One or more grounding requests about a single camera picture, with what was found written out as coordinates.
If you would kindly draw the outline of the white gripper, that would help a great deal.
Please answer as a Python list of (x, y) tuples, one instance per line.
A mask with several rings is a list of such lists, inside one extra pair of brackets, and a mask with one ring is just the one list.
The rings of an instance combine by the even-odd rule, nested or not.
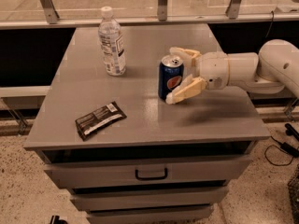
[(166, 95), (165, 101), (176, 104), (200, 94), (203, 90), (221, 90), (229, 81), (228, 55), (222, 51), (204, 55), (198, 50), (171, 47), (169, 52), (179, 56), (188, 68), (195, 67), (195, 74), (187, 76), (179, 86)]

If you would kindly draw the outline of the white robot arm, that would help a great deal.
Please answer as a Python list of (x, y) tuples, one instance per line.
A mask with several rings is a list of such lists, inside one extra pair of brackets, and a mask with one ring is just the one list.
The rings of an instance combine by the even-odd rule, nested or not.
[(244, 91), (274, 94), (288, 89), (299, 97), (299, 50), (288, 41), (273, 39), (260, 50), (245, 53), (214, 51), (202, 54), (193, 49), (173, 47), (192, 73), (167, 94), (172, 105), (198, 95), (203, 90), (237, 86)]

